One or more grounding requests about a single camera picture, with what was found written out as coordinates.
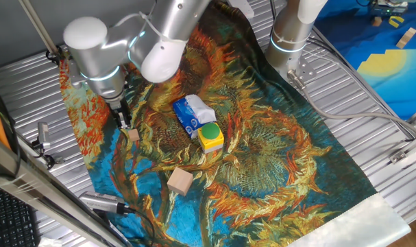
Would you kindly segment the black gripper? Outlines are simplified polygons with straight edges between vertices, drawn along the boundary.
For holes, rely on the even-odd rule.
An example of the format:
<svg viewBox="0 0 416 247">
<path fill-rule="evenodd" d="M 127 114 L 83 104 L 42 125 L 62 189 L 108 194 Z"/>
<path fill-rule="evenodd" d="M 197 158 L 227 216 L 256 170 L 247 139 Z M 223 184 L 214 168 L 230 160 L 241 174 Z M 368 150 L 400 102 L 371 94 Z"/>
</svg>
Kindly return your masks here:
<svg viewBox="0 0 416 247">
<path fill-rule="evenodd" d="M 118 128 L 130 129 L 131 116 L 127 100 L 123 97 L 108 99 L 107 105 L 111 110 L 112 116 L 115 119 Z"/>
</svg>

